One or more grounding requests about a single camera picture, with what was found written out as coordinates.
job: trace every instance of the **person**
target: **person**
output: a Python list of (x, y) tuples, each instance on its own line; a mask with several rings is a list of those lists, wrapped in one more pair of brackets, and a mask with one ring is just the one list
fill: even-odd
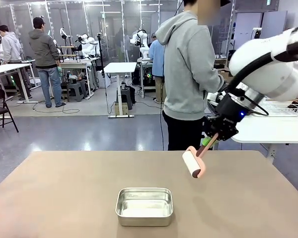
[(41, 87), (45, 98), (45, 106), (52, 107), (49, 92), (49, 79), (52, 83), (55, 107), (65, 106), (62, 102), (62, 89), (58, 66), (61, 67), (58, 49), (53, 39), (44, 33), (45, 23), (41, 17), (33, 19), (34, 30), (29, 32), (30, 46), (34, 51), (36, 68), (41, 79)]
[(152, 75), (155, 81), (155, 102), (164, 103), (165, 85), (163, 78), (164, 46), (159, 41), (153, 41), (149, 48), (149, 57), (153, 60)]
[(208, 92), (217, 92), (224, 83), (214, 69), (209, 29), (198, 24), (198, 14), (199, 22), (206, 23), (219, 10), (220, 1), (183, 2), (184, 12), (164, 22), (156, 32), (165, 46), (166, 99), (162, 114), (168, 126), (168, 150), (200, 147)]
[[(16, 35), (14, 32), (9, 32), (9, 29), (6, 25), (1, 25), (0, 26), (0, 36), (2, 37), (1, 44), (2, 44), (2, 49), (3, 49), (3, 56), (2, 59), (4, 60), (5, 63), (22, 63), (22, 47), (17, 39)], [(23, 80), (24, 87), (26, 94), (28, 98), (32, 98), (30, 94), (30, 90), (27, 86), (26, 82), (26, 72), (24, 68), (20, 68), (21, 76), (22, 78), (19, 77), (18, 73), (13, 74), (13, 80), (18, 87), (21, 98), (20, 100), (25, 100), (24, 92), (22, 89), (22, 84), (21, 80)]]
[(155, 33), (151, 34), (151, 40), (152, 42), (148, 44), (148, 47), (150, 48), (151, 44), (157, 39), (157, 36), (155, 35)]

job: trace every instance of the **shoe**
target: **shoe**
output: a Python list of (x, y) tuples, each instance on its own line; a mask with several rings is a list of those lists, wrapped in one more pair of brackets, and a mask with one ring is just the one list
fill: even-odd
[(66, 105), (66, 103), (62, 103), (61, 105), (59, 105), (59, 106), (55, 106), (56, 108), (59, 108), (59, 107), (62, 107), (62, 106), (65, 106)]
[(25, 98), (23, 98), (23, 97), (19, 97), (19, 100), (23, 101), (23, 100), (25, 100)]
[(160, 102), (157, 101), (157, 98), (155, 98), (153, 101), (154, 101), (155, 103), (161, 104)]

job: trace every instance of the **gray jacket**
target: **gray jacket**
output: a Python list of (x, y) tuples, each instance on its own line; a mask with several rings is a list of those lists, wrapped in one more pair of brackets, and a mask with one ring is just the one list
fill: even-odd
[(5, 62), (21, 61), (22, 47), (14, 32), (6, 32), (2, 37), (3, 60)]
[(30, 46), (34, 51), (35, 64), (38, 67), (53, 66), (59, 60), (58, 49), (53, 39), (39, 29), (29, 32)]
[(155, 33), (164, 53), (166, 99), (164, 112), (179, 120), (204, 116), (208, 92), (223, 85), (214, 69), (215, 53), (207, 26), (185, 11), (164, 22)]

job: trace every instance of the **green object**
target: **green object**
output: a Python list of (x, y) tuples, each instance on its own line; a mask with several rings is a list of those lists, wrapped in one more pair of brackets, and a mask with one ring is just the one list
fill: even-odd
[(212, 138), (210, 138), (210, 137), (205, 137), (203, 140), (202, 140), (202, 145), (203, 146), (207, 146), (208, 145), (208, 143), (211, 141), (211, 139)]

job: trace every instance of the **metal tray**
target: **metal tray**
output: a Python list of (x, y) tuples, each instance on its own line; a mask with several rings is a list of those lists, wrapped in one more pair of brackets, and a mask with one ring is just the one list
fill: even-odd
[(169, 189), (159, 187), (127, 187), (120, 190), (116, 214), (122, 226), (166, 227), (173, 213)]

